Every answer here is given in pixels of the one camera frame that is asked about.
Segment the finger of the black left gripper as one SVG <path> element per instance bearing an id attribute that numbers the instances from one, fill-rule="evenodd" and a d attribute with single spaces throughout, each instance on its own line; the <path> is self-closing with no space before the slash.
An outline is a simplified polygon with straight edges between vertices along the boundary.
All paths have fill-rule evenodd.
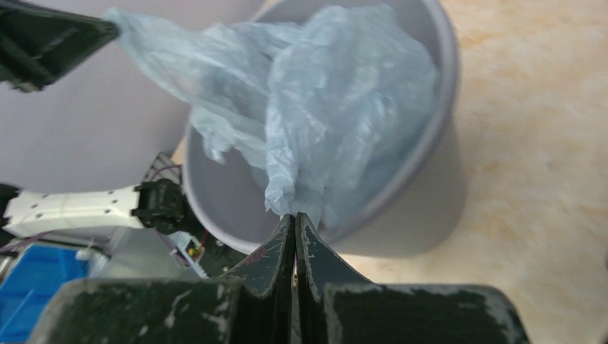
<path id="1" fill-rule="evenodd" d="M 118 36 L 110 21 L 2 1 L 1 81 L 21 92 L 41 92 Z"/>

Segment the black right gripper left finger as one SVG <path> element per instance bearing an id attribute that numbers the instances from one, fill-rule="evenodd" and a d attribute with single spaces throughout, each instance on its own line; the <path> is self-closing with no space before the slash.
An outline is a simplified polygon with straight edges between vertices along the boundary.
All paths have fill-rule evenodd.
<path id="1" fill-rule="evenodd" d="M 289 343 L 295 217 L 209 279 L 77 279 L 44 309 L 30 343 Z"/>

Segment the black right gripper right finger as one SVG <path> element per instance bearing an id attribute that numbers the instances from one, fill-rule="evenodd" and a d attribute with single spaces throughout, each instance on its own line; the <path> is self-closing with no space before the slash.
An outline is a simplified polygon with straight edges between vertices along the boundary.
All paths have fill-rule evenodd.
<path id="1" fill-rule="evenodd" d="M 295 217 L 303 343 L 529 343 L 514 304 L 487 285 L 371 282 Z"/>

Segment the grey round trash bin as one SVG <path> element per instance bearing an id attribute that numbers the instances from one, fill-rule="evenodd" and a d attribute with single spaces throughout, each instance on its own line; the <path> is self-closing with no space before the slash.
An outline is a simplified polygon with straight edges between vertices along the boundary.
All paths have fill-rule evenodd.
<path id="1" fill-rule="evenodd" d="M 401 28 L 423 44 L 439 72 L 437 105 L 409 159 L 384 190 L 348 223 L 321 229 L 341 254 L 411 257 L 431 250 L 455 228 L 466 180 L 454 124 L 460 86 L 455 30 L 438 1 L 391 1 Z M 197 219 L 217 239 L 244 254 L 262 245 L 278 224 L 265 211 L 262 189 L 235 150 L 225 164 L 208 158 L 201 136 L 187 128 L 182 181 Z"/>

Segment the blue plastic trash bag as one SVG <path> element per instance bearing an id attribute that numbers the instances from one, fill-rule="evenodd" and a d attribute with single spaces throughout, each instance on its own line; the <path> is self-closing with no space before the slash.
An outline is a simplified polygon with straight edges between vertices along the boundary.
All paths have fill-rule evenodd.
<path id="1" fill-rule="evenodd" d="M 207 156 L 223 163 L 238 150 L 279 216 L 341 226 L 390 181 L 434 108 L 431 57 L 384 4 L 201 32 L 123 9 L 105 16 L 139 70 L 190 104 Z"/>

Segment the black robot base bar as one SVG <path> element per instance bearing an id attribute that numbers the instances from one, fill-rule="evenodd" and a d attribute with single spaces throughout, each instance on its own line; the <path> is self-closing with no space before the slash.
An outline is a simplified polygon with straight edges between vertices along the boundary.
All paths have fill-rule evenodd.
<path id="1" fill-rule="evenodd" d="M 218 277 L 240 263 L 247 255 L 239 252 L 209 233 L 201 240 L 204 252 L 200 267 L 209 277 Z"/>

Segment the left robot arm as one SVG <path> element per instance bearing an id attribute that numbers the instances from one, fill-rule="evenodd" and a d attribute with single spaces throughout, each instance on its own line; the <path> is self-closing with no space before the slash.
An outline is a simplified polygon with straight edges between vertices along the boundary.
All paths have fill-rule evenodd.
<path id="1" fill-rule="evenodd" d="M 41 92 L 119 36 L 103 19 L 27 1 L 1 2 L 1 81 L 24 93 Z M 1 232 L 39 239 L 54 231 L 97 226 L 184 228 L 187 201 L 167 178 L 88 193 L 39 193 L 1 184 Z"/>

